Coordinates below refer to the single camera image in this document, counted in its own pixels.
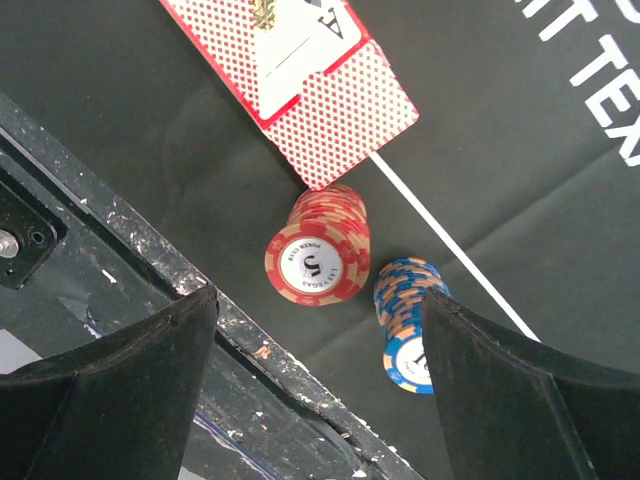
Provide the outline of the blue poker chip stack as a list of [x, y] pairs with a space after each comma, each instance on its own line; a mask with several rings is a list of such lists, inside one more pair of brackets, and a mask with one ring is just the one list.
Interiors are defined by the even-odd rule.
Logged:
[[436, 267], [421, 258], [400, 257], [380, 270], [373, 291], [384, 337], [383, 368], [398, 387], [421, 395], [434, 393], [421, 320], [421, 304], [430, 290], [450, 294]]

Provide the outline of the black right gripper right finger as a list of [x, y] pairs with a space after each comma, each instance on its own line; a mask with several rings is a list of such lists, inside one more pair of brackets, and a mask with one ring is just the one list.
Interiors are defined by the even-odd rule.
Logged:
[[457, 479], [636, 479], [639, 376], [428, 289], [422, 338]]

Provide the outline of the red poker chip stack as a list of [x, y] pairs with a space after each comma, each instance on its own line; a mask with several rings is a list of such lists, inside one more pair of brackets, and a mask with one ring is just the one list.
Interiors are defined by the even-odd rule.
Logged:
[[287, 300], [320, 307], [354, 297], [371, 269], [371, 234], [361, 196], [345, 184], [308, 190], [269, 242], [264, 268]]

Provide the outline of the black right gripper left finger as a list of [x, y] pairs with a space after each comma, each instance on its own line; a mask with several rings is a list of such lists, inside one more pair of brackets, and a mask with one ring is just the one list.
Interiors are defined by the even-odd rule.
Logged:
[[2, 375], [2, 478], [178, 478], [218, 314], [203, 287]]

